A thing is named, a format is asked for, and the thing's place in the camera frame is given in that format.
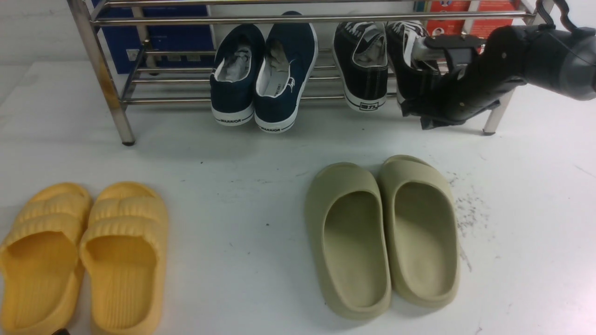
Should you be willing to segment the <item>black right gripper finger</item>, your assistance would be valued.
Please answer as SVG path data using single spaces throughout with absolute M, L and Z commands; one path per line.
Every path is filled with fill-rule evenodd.
M 477 115 L 500 106 L 501 91 L 426 91 L 400 94 L 403 116 L 420 117 L 421 127 L 462 125 Z

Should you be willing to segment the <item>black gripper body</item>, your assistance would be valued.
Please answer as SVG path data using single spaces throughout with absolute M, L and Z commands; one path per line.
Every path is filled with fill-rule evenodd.
M 524 86 L 523 57 L 527 51 L 526 27 L 502 26 L 494 30 L 477 59 L 457 67 L 438 84 L 441 122 L 466 122 L 498 103 L 513 89 Z

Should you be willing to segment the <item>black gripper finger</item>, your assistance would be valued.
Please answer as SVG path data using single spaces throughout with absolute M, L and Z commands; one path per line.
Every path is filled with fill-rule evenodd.
M 427 36 L 418 38 L 413 45 L 412 59 L 416 61 L 445 59 L 449 70 L 475 61 L 486 40 L 474 35 Z

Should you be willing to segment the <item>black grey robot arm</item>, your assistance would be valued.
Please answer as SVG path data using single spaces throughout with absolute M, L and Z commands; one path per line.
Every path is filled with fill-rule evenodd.
M 447 74 L 401 103 L 424 130 L 462 125 L 500 106 L 501 98 L 526 84 L 577 101 L 595 97 L 595 30 L 571 32 L 553 25 L 501 26 L 486 40 L 439 35 L 418 40 L 415 60 L 445 59 Z

